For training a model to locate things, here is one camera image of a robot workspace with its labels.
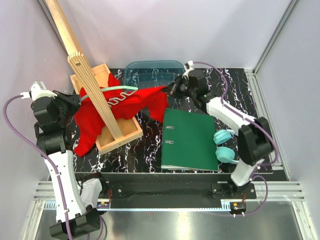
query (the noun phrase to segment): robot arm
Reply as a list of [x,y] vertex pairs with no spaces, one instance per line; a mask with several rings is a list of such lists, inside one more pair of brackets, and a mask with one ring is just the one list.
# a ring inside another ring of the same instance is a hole
[[268,138],[245,119],[255,122],[271,136],[269,123],[264,117],[256,119],[225,101],[222,103],[221,97],[208,89],[202,70],[187,68],[187,74],[178,75],[163,91],[176,98],[190,97],[198,109],[221,120],[235,132],[240,160],[231,174],[228,185],[231,193],[241,191],[249,184],[257,166],[273,151]]
[[52,180],[57,206],[56,224],[50,227],[51,236],[61,240],[68,238],[62,194],[68,208],[68,223],[74,238],[99,230],[100,213],[96,207],[98,198],[107,193],[106,181],[99,172],[93,173],[82,181],[81,195],[79,194],[73,166],[71,133],[66,128],[68,119],[80,107],[80,96],[49,91],[42,82],[34,82],[30,92],[21,94],[22,98],[33,100],[31,109],[37,119],[34,125],[36,145],[50,157],[61,178],[63,192],[53,166],[44,159]]

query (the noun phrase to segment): wooden box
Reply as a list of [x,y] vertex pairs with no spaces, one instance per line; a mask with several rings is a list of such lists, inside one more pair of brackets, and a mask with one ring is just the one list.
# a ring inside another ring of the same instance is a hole
[[[100,87],[108,87],[108,78],[110,70],[105,63],[93,67],[92,72]],[[75,92],[79,94],[82,88],[80,81],[78,80],[75,74],[70,76],[70,78]],[[127,144],[132,140],[135,140],[143,135],[142,129],[136,117],[133,117],[132,119],[119,118],[116,120],[116,122],[122,131],[123,137],[115,140],[111,135],[109,129],[105,126],[101,131],[101,135],[97,137],[95,142],[98,151],[101,154],[110,152],[111,150],[116,149],[124,144]]]

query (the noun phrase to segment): wooden stand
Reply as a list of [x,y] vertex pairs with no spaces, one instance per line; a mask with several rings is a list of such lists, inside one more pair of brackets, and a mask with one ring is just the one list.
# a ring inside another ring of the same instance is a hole
[[98,136],[96,145],[100,153],[105,154],[143,135],[135,117],[129,120],[115,119],[100,87],[108,86],[110,70],[104,63],[91,68],[88,60],[66,19],[57,0],[45,0],[54,23],[68,53],[68,63],[75,75],[71,76],[73,87],[78,94],[83,87],[106,127]]

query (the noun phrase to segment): wooden post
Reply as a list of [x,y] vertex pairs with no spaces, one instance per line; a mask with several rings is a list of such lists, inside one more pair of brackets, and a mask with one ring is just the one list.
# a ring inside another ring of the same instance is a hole
[[104,95],[100,90],[88,60],[84,56],[75,34],[72,31],[58,1],[45,0],[45,2],[51,12],[56,27],[58,28],[63,44],[68,53],[68,62],[75,75],[78,77],[84,90],[91,99],[103,122],[108,127],[113,138],[115,140],[122,138],[123,133],[116,122],[115,116],[108,106],[107,100],[104,98]]

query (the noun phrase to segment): headphone ear cup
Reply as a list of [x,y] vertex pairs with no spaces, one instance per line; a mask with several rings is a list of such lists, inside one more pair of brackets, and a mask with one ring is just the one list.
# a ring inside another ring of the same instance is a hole
[[225,146],[220,146],[215,151],[216,158],[222,163],[236,163],[235,162],[235,152]]
[[214,134],[213,141],[215,142],[215,144],[219,145],[225,143],[231,138],[232,135],[229,131],[221,129]]

